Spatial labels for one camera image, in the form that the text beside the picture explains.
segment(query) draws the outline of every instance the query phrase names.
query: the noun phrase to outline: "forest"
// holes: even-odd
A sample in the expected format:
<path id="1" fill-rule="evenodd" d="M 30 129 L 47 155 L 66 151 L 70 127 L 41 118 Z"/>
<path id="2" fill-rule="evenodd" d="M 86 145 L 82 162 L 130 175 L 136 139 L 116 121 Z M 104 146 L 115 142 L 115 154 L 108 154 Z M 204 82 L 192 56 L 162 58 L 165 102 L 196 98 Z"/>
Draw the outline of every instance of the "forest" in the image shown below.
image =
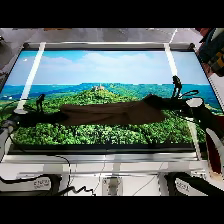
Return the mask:
<path id="1" fill-rule="evenodd" d="M 84 90 L 79 93 L 46 97 L 43 108 L 46 113 L 56 112 L 63 104 L 104 104 L 139 100 L 129 96 L 112 93 L 108 90 Z M 26 102 L 36 108 L 35 99 Z M 12 110 L 9 107 L 3 115 L 5 119 Z M 14 140 L 19 144 L 57 145 L 57 144 L 148 144 L 148 143 L 191 143 L 188 124 L 170 111 L 164 111 L 168 118 L 160 123 L 144 125 L 80 125 L 62 126 L 59 124 L 38 124 L 36 127 L 19 128 Z M 205 141 L 203 131 L 197 127 L 200 142 Z"/>

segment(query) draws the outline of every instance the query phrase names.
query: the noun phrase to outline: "blue sky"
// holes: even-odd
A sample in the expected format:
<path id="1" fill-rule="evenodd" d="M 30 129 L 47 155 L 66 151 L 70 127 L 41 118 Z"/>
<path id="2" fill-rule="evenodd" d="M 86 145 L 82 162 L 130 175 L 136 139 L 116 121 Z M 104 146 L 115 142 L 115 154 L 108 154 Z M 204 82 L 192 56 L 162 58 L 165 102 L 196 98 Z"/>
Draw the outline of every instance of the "blue sky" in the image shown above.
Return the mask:
<path id="1" fill-rule="evenodd" d="M 7 85 L 25 85 L 37 51 L 23 51 Z M 208 84 L 193 52 L 172 52 L 183 84 Z M 85 82 L 172 84 L 165 51 L 45 51 L 35 85 L 78 85 Z"/>

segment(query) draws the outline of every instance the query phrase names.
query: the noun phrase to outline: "screen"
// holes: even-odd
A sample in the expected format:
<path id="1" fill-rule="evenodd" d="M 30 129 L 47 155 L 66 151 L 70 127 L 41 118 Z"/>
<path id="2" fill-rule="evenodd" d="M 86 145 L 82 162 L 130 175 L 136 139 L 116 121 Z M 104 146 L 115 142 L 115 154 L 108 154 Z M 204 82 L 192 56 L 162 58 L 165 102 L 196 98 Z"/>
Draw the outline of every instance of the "screen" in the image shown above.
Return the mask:
<path id="1" fill-rule="evenodd" d="M 19 100 L 38 51 L 22 51 L 1 92 L 1 109 Z M 194 52 L 172 51 L 183 89 L 199 90 L 215 114 L 222 114 L 217 98 Z M 141 100 L 148 94 L 170 98 L 174 89 L 172 73 L 165 51 L 84 51 L 46 50 L 29 91 L 26 104 L 36 108 L 35 99 L 46 94 L 45 112 L 56 112 L 63 104 L 104 104 Z M 18 103 L 3 112 L 6 119 Z M 18 144 L 182 144 L 192 143 L 188 122 L 164 111 L 163 122 L 144 125 L 38 124 L 19 128 L 14 134 Z M 197 126 L 199 142 L 205 142 Z"/>

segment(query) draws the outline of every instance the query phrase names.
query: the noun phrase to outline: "metal frame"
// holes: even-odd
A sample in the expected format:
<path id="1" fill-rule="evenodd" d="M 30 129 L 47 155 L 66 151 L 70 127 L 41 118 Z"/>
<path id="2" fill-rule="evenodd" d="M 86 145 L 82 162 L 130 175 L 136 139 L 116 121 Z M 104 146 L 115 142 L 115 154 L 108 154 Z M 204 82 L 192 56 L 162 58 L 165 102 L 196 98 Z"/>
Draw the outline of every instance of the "metal frame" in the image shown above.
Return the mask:
<path id="1" fill-rule="evenodd" d="M 40 43 L 25 43 L 22 49 L 34 50 L 38 49 Z M 171 43 L 171 50 L 177 51 L 194 51 L 190 43 Z M 163 43 L 151 42 L 62 42 L 62 43 L 46 43 L 44 50 L 58 49 L 77 49 L 77 50 L 163 50 Z M 71 164 L 76 163 L 126 163 L 126 162 L 169 162 L 169 161 L 197 161 L 198 155 L 195 152 L 189 153 L 151 153 L 151 154 L 110 154 L 105 155 L 62 155 L 70 161 Z M 46 155 L 6 155 L 2 162 L 6 163 L 62 163 L 66 164 L 60 158 Z"/>

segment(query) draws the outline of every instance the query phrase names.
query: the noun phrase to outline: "display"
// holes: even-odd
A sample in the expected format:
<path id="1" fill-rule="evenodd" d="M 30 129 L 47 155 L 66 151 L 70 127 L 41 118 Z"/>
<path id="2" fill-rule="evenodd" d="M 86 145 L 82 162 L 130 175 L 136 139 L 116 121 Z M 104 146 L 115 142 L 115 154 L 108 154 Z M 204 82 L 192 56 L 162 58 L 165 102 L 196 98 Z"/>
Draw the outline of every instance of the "display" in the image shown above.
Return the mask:
<path id="1" fill-rule="evenodd" d="M 0 109 L 20 99 L 37 51 L 22 51 L 0 95 Z M 183 89 L 199 90 L 215 114 L 223 114 L 217 98 L 194 52 L 172 51 Z M 104 104 L 140 100 L 148 94 L 170 98 L 174 85 L 165 51 L 44 51 L 26 104 L 46 94 L 45 112 L 56 112 L 62 104 Z M 7 107 L 6 119 L 18 102 Z M 164 111 L 168 118 L 144 125 L 38 124 L 14 133 L 18 144 L 178 144 L 192 143 L 187 121 Z M 197 127 L 199 142 L 205 142 Z"/>

